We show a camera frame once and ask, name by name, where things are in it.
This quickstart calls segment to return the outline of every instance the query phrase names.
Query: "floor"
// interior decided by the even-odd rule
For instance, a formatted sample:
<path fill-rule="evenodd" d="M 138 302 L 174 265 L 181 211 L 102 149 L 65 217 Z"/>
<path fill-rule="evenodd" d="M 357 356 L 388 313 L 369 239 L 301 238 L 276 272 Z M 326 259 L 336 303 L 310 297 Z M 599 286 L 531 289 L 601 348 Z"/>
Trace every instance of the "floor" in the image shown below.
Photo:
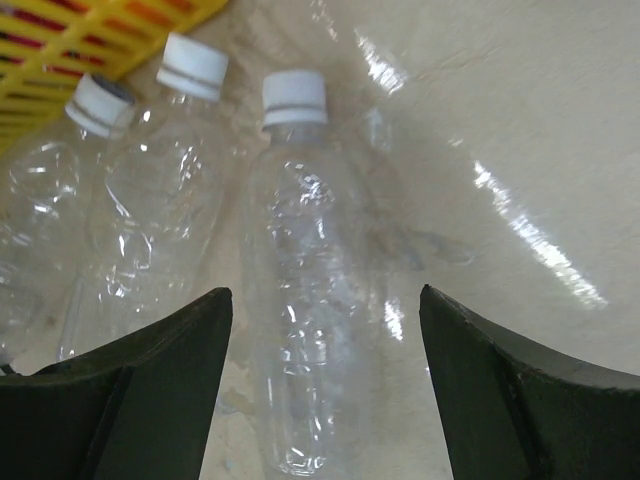
<path fill-rule="evenodd" d="M 640 374 L 639 18 L 632 0 L 231 0 L 194 32 L 233 57 L 222 107 L 237 133 L 235 178 L 264 144 L 263 76 L 319 68 L 381 211 L 421 232 L 425 270 L 390 267 L 384 413 L 365 478 L 452 478 L 418 327 L 425 283 L 553 348 Z M 132 84 L 147 91 L 156 67 Z M 202 480 L 262 478 L 237 200 L 202 272 L 203 291 L 236 293 Z M 46 363 L 50 348 L 18 366 Z"/>

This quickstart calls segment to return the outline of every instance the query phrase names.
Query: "white bottle cap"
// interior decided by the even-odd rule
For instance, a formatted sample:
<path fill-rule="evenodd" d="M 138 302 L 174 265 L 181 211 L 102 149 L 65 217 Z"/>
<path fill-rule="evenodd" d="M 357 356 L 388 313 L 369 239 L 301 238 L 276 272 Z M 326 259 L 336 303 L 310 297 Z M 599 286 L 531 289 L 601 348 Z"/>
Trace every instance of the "white bottle cap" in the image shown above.
<path fill-rule="evenodd" d="M 156 80 L 183 93 L 218 101 L 229 57 L 183 35 L 170 33 Z"/>
<path fill-rule="evenodd" d="M 327 123 L 324 77 L 312 70 L 269 75 L 262 89 L 264 126 L 282 123 Z"/>
<path fill-rule="evenodd" d="M 135 99 L 128 90 L 100 75 L 85 73 L 71 100 L 65 105 L 67 115 L 82 128 L 103 138 L 111 135 L 116 121 L 124 127 L 128 119 L 119 118 Z"/>

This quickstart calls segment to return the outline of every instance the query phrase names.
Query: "concrete floor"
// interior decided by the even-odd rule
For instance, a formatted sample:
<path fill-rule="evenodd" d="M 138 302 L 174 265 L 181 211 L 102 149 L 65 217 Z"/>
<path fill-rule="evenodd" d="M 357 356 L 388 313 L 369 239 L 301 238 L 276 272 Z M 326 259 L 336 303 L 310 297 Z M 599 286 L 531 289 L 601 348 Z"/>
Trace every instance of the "concrete floor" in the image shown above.
<path fill-rule="evenodd" d="M 553 348 L 640 374 L 638 20 L 631 0 L 231 0 L 194 32 L 233 57 L 223 107 L 237 178 L 263 146 L 263 76 L 319 68 L 335 124 L 350 127 L 342 141 L 370 154 L 379 197 L 428 232 L 427 269 L 390 277 L 384 414 L 366 478 L 452 478 L 419 333 L 424 283 Z M 146 89 L 156 67 L 132 83 Z M 203 291 L 236 292 L 203 480 L 262 478 L 236 200 L 203 272 Z"/>

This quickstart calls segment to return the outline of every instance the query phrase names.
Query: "yellow crate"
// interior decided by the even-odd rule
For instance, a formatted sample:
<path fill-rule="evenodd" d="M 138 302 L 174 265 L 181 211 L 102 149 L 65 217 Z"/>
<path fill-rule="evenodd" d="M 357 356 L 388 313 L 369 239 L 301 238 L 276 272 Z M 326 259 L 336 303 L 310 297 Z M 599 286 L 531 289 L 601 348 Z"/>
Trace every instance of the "yellow crate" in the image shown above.
<path fill-rule="evenodd" d="M 83 72 L 120 78 L 227 0 L 0 0 L 0 152 L 59 115 Z"/>

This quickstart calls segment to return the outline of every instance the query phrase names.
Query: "clear plastic bottle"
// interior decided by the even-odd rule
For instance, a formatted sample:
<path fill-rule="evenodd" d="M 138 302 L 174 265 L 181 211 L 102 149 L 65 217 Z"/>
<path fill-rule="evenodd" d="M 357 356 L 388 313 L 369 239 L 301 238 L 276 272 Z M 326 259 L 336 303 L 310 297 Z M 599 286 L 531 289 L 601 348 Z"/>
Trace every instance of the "clear plastic bottle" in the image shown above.
<path fill-rule="evenodd" d="M 371 199 L 326 141 L 323 77 L 264 82 L 270 147 L 251 168 L 243 270 L 268 477 L 359 478 L 371 402 Z"/>
<path fill-rule="evenodd" d="M 119 85 L 85 75 L 66 115 L 3 155 L 0 363 L 28 346 L 73 282 L 93 176 L 132 103 Z"/>
<path fill-rule="evenodd" d="M 143 328 L 191 300 L 223 198 L 227 139 L 216 105 L 228 57 L 171 34 L 156 80 L 96 176 L 89 253 L 59 349 L 65 359 Z"/>

